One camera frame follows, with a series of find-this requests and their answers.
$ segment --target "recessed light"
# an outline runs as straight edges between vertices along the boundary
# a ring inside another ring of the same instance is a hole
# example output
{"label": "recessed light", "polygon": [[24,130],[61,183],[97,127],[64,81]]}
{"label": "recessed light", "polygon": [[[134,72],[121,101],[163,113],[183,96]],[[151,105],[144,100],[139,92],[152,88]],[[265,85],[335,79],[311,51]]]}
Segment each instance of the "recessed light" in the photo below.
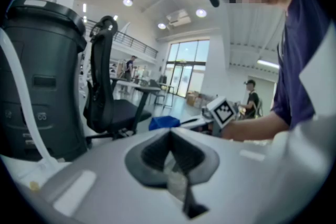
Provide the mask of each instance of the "recessed light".
{"label": "recessed light", "polygon": [[206,13],[206,11],[203,10],[203,9],[198,9],[198,10],[196,11],[196,15],[197,15],[199,18],[204,18],[204,17],[207,15],[207,13]]}
{"label": "recessed light", "polygon": [[130,6],[133,5],[133,1],[131,1],[131,0],[124,0],[123,3],[124,3],[124,5],[127,6],[127,7],[130,7]]}
{"label": "recessed light", "polygon": [[158,26],[159,29],[162,29],[162,30],[166,29],[165,24],[158,24],[157,26]]}

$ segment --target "cap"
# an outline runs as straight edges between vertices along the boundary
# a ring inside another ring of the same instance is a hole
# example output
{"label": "cap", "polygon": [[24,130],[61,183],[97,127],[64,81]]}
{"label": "cap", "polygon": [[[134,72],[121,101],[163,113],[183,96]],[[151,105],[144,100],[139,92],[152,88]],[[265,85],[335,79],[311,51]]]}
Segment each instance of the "cap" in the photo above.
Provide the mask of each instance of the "cap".
{"label": "cap", "polygon": [[244,84],[253,84],[253,87],[256,86],[256,82],[253,79],[249,79],[247,82],[244,82]]}

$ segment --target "chair armrest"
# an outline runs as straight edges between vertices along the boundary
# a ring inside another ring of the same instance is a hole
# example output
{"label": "chair armrest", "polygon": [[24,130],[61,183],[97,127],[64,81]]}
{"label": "chair armrest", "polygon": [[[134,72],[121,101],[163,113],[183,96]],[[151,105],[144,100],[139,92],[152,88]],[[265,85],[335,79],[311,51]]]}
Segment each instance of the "chair armrest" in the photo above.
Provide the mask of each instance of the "chair armrest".
{"label": "chair armrest", "polygon": [[161,91],[160,88],[157,87],[136,87],[136,90],[140,91],[140,92],[146,92],[146,93],[155,93],[155,92],[159,92]]}

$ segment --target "white cable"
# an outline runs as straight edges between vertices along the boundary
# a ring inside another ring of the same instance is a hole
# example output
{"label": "white cable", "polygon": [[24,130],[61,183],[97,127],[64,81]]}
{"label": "white cable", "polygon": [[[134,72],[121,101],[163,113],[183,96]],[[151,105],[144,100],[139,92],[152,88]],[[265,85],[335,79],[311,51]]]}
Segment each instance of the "white cable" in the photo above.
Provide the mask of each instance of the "white cable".
{"label": "white cable", "polygon": [[16,50],[10,38],[7,36],[7,33],[2,28],[0,28],[0,45],[2,47],[2,50],[4,51],[4,54],[7,58],[8,64],[10,66],[10,69],[14,77],[16,88],[17,88],[19,98],[21,101],[22,111],[25,117],[25,121],[26,121],[28,130],[29,130],[29,133],[40,155],[42,156],[42,158],[45,159],[49,163],[51,168],[54,168],[56,170],[57,161],[53,157],[50,156],[39,134],[39,131],[38,131],[38,128],[35,122],[32,102],[30,101],[26,78],[23,73],[20,60],[17,56]]}

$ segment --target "air conditioner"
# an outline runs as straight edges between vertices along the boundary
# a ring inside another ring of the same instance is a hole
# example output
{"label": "air conditioner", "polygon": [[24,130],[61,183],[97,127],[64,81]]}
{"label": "air conditioner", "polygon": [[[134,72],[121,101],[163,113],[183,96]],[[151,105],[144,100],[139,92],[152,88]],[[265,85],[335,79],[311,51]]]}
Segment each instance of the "air conditioner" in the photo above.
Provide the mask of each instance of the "air conditioner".
{"label": "air conditioner", "polygon": [[174,27],[191,23],[191,19],[184,9],[169,14],[167,19],[169,20],[169,25]]}

